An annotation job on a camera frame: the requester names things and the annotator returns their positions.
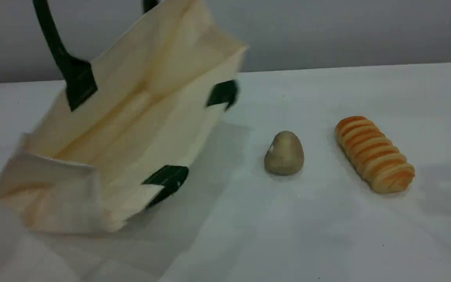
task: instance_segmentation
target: baked pastry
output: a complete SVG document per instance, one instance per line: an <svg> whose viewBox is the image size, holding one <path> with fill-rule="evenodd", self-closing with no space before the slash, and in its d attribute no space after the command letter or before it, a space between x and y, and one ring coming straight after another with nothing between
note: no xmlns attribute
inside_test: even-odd
<svg viewBox="0 0 451 282"><path fill-rule="evenodd" d="M335 127L335 135L373 191L381 194L403 191L415 177L415 169L406 162L406 157L367 118L344 118Z"/></svg>

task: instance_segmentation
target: table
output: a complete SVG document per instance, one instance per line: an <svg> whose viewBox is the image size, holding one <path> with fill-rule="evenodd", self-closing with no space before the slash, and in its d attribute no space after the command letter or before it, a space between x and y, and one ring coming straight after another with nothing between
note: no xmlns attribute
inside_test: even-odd
<svg viewBox="0 0 451 282"><path fill-rule="evenodd" d="M0 207L0 281L451 280L451 63L241 73L241 96L185 185L105 236L35 234ZM0 169L62 81L0 84ZM370 191L336 145L370 118L408 157L408 191ZM295 132L303 171L268 175L274 135Z"/></svg>

